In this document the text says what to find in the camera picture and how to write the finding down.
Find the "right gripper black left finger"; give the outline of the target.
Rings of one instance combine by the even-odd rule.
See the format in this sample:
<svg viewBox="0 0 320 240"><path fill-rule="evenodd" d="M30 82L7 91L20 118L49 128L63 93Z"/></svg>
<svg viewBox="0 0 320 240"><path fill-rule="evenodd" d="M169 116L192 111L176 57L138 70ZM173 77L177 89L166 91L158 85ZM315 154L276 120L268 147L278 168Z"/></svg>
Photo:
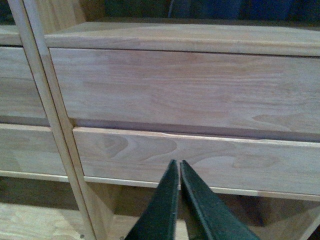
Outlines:
<svg viewBox="0 0 320 240"><path fill-rule="evenodd" d="M171 160L147 208L129 231L126 240L173 240L179 202L179 173Z"/></svg>

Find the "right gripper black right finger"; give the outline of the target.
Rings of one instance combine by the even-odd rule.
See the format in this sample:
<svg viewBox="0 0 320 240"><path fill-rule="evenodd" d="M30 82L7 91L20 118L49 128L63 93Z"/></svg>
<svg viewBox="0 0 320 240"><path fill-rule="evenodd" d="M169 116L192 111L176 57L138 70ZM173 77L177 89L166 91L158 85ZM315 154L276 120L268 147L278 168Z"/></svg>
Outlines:
<svg viewBox="0 0 320 240"><path fill-rule="evenodd" d="M192 240L258 240L214 193L196 171L183 160L180 163L181 193L196 227Z"/></svg>

